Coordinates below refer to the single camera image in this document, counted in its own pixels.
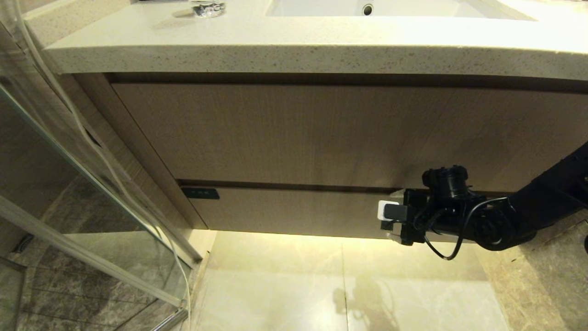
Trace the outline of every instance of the wooden drawer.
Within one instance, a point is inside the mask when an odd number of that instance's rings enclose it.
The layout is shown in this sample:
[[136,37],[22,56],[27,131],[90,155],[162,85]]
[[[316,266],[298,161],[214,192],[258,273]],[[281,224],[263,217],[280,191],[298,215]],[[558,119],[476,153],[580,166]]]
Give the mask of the wooden drawer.
[[588,95],[467,88],[113,84],[175,178],[422,187],[460,164],[516,191],[588,140]]
[[[219,200],[190,199],[211,230],[386,238],[377,219],[387,194],[215,188]],[[400,227],[395,227],[400,234]],[[431,234],[434,241],[453,241]]]

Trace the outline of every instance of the sink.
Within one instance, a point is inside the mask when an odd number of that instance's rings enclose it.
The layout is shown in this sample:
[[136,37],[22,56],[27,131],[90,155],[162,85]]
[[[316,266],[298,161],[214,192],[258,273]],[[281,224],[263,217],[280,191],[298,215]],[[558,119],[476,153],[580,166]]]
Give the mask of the sink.
[[441,16],[524,19],[497,0],[273,0],[269,16]]

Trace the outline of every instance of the quartz countertop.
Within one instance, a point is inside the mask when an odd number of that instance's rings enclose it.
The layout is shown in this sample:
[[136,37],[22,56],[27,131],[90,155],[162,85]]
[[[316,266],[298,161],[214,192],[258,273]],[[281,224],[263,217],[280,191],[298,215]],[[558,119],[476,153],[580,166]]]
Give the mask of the quartz countertop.
[[[270,0],[228,0],[226,14],[203,19],[182,16],[189,9],[184,1],[137,2],[55,42],[39,43],[57,73],[470,74],[588,80],[588,20],[574,9],[578,5],[569,9],[566,0],[558,0],[565,6],[557,8],[568,9],[549,16],[545,6],[555,0],[543,2],[541,10],[538,0],[516,1],[513,8],[529,8],[524,13],[539,21],[267,16]],[[563,19],[571,13],[576,15]],[[27,21],[39,38],[43,26],[34,24],[36,16],[28,15]]]

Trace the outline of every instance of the black cable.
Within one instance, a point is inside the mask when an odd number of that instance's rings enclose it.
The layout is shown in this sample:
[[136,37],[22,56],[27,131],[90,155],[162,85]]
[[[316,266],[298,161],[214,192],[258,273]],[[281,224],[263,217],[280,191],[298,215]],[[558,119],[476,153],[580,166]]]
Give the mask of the black cable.
[[425,205],[425,207],[419,211],[416,215],[415,215],[415,229],[418,229],[418,227],[416,227],[416,222],[420,220],[420,217],[423,216],[423,214],[425,214],[426,212],[429,211],[429,208],[433,207],[433,199],[430,198],[429,201],[427,201],[427,204]]
[[439,231],[435,230],[435,228],[434,228],[434,227],[431,227],[431,231],[432,231],[432,232],[435,232],[436,234],[438,234],[438,235],[440,235],[440,236],[443,236],[443,233],[441,233],[441,232],[439,232]]
[[433,247],[433,245],[431,244],[431,242],[427,238],[427,235],[426,234],[423,236],[425,238],[425,242],[427,243],[427,245],[429,246],[429,248],[431,248],[433,250],[433,252],[435,252],[435,254],[437,254],[443,260],[447,260],[447,261],[453,260],[457,256],[457,253],[459,252],[459,249],[462,246],[463,236],[464,236],[464,234],[466,232],[467,224],[469,223],[470,219],[472,218],[472,214],[476,211],[476,209],[478,209],[481,206],[484,206],[486,204],[497,202],[497,201],[501,201],[501,200],[505,200],[505,199],[507,199],[507,197],[486,200],[486,201],[483,201],[483,202],[475,205],[470,210],[470,212],[467,214],[466,218],[463,221],[463,226],[462,226],[461,231],[459,232],[459,237],[457,238],[457,243],[455,244],[455,248],[453,249],[453,253],[451,253],[450,256],[445,256],[445,255],[441,254],[438,250],[436,250],[435,247]]
[[435,224],[435,222],[439,219],[439,217],[447,213],[455,213],[455,209],[449,207],[441,208],[438,211],[436,211],[435,214],[433,214],[433,216],[431,216],[431,218],[425,223],[425,226],[418,227],[415,225],[415,229],[419,231],[428,231],[433,226],[433,224]]

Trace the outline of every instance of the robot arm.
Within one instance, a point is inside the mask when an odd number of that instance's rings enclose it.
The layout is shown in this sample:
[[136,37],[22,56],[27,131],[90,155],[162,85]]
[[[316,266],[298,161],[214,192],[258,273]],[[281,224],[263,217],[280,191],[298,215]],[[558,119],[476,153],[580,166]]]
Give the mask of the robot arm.
[[[406,190],[402,205],[380,202],[381,228],[391,230],[400,223],[402,244],[427,243],[445,260],[457,255],[464,239],[488,250],[525,243],[539,229],[588,208],[588,143],[509,197],[487,200],[471,191],[466,180],[467,170],[458,165],[425,171],[428,192]],[[439,253],[428,231],[457,236],[453,253]]]

